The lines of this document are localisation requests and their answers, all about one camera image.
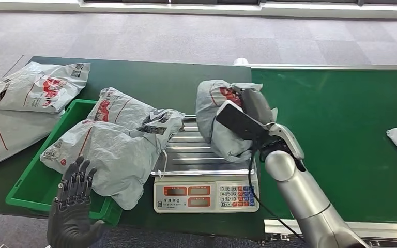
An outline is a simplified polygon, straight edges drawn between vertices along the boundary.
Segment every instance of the digital scale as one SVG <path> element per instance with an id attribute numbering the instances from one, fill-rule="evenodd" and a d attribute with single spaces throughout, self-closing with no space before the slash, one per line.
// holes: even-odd
<path id="1" fill-rule="evenodd" d="M 259 208 L 249 190 L 248 167 L 230 163 L 211 151 L 199 133 L 195 116 L 184 119 L 184 130 L 174 135 L 151 175 L 153 207 L 157 213 L 237 213 Z M 252 187 L 259 197 L 255 162 Z"/>

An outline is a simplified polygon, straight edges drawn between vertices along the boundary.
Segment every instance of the white wall baseboard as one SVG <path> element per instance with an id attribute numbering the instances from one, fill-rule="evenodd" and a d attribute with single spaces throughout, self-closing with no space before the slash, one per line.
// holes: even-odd
<path id="1" fill-rule="evenodd" d="M 170 14 L 218 14 L 231 16 L 317 17 L 317 18 L 397 18 L 397 5 L 287 3 L 259 6 L 84 3 L 79 0 L 0 0 L 3 11 L 70 11 Z"/>

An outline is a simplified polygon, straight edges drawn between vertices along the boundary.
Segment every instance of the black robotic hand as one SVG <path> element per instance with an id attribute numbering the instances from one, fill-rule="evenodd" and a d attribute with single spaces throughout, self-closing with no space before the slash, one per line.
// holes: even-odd
<path id="1" fill-rule="evenodd" d="M 51 204 L 48 222 L 48 243 L 51 248 L 88 248 L 104 232 L 104 221 L 89 221 L 90 192 L 95 172 L 88 175 L 89 160 L 78 157 L 72 162 L 58 185 L 57 197 Z"/>

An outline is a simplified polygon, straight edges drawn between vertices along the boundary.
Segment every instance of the green crate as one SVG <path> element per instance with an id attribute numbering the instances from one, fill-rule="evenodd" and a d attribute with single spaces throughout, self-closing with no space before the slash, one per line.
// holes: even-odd
<path id="1" fill-rule="evenodd" d="M 74 100 L 70 104 L 66 109 L 66 113 L 55 125 L 45 143 L 43 143 L 40 150 L 5 198 L 7 204 L 41 212 L 49 212 L 62 175 L 46 167 L 40 161 L 40 155 L 66 131 L 78 122 L 86 119 L 95 103 L 96 101 Z M 90 196 L 92 203 L 90 205 L 89 218 L 104 220 L 113 226 L 117 225 L 123 209 L 111 197 L 100 196 L 94 191 L 92 191 Z"/>

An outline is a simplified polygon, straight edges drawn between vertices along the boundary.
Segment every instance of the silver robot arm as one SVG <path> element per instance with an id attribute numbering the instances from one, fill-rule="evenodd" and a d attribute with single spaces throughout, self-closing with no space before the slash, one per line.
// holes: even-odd
<path id="1" fill-rule="evenodd" d="M 299 143 L 287 127 L 276 123 L 277 110 L 270 109 L 259 91 L 237 90 L 244 113 L 228 104 L 216 120 L 240 138 L 253 140 L 260 146 L 265 169 L 276 181 L 308 245 L 311 248 L 369 248 L 344 222 L 304 167 Z"/>
<path id="2" fill-rule="evenodd" d="M 267 155 L 265 169 L 299 224 L 305 241 L 313 248 L 368 247 L 344 222 L 302 163 L 303 152 L 291 131 L 280 124 L 270 128 L 288 146 Z"/>

